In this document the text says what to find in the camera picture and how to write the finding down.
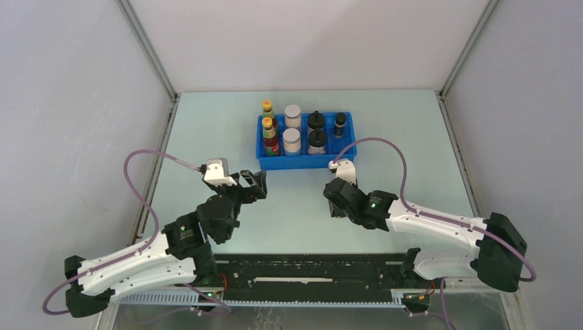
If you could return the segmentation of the red sauce bottle yellow cap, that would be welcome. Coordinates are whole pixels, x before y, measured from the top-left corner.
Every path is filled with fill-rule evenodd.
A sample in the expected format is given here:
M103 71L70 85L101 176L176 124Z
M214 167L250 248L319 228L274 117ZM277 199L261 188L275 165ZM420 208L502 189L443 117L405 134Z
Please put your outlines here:
M280 147L278 143L278 134L273 119L264 117L261 120L263 145L267 156L279 156Z

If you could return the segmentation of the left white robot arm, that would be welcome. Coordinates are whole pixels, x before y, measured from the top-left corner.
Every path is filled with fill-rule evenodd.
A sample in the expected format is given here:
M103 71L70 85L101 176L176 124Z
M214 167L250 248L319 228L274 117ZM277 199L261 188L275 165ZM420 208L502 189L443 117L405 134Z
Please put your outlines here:
M241 206L267 196L267 173L227 174L222 165L205 165L203 182L214 195L195 211L178 217L149 238L95 259L65 260L70 287L66 307L74 318L100 313L114 301L167 285L209 286L219 273L212 244L232 238L241 225Z

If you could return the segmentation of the black lid jar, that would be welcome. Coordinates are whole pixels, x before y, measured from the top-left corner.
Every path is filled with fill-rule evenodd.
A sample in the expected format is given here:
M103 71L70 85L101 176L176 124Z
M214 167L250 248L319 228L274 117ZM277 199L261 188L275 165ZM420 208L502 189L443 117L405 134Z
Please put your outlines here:
M322 155L325 154L327 143L327 134L322 129L314 129L308 135L308 154Z
M307 116L307 132L311 133L316 129L323 129L325 127L325 116L319 112L314 111Z

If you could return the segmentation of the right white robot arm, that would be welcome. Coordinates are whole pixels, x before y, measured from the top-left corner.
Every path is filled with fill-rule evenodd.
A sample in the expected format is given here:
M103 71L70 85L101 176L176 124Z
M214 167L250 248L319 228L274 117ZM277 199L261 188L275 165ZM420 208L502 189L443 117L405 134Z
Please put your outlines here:
M374 190L369 194L340 178L325 185L324 197L335 217L346 217L367 230L405 232L452 244L454 251L432 252L420 247L408 249L399 276L408 287L425 280L477 277L482 283L503 292L516 292L521 281L527 243L513 223L503 214L489 218L448 222L450 215L436 219L430 210L408 209L393 193Z

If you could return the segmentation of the red sauce bottle green label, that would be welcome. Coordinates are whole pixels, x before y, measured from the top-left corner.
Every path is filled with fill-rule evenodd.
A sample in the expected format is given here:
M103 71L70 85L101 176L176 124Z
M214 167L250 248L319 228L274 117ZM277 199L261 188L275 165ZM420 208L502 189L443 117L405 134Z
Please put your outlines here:
M273 110L272 101L271 100L264 100L262 102L263 108L263 118L270 118L272 120L272 124L275 127L277 125L276 115Z

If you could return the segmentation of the small dark bottle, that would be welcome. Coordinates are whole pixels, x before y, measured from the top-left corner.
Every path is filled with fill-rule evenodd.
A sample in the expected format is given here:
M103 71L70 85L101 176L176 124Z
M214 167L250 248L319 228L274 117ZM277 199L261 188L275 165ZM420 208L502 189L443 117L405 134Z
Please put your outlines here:
M338 112L335 115L334 119L334 129L333 129L333 136L335 138L341 138L344 133L344 128L347 122L347 115L343 112Z

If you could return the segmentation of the silver lid jar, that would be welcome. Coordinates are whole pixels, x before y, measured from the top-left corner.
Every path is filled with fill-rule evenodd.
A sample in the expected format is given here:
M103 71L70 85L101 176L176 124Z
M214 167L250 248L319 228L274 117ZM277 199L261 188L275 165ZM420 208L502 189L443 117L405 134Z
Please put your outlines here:
M295 156L301 154L301 134L296 128L288 128L282 134L284 154Z
M296 104L291 104L284 109L285 126L293 129L301 129L302 113L301 109Z

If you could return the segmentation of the black lid jar front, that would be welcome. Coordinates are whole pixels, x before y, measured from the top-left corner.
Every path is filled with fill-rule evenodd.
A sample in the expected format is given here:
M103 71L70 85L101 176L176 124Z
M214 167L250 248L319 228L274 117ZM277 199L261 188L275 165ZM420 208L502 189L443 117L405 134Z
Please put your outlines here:
M308 135L308 154L322 155L325 154L327 143L327 134L322 129L314 129Z

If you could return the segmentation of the silver lid jar front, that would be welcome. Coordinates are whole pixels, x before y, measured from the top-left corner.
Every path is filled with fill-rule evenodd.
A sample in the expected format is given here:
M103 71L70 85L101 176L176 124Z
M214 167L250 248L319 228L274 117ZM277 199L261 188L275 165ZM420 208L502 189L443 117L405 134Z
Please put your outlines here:
M288 128L282 134L284 154L295 156L301 154L301 134L296 128Z

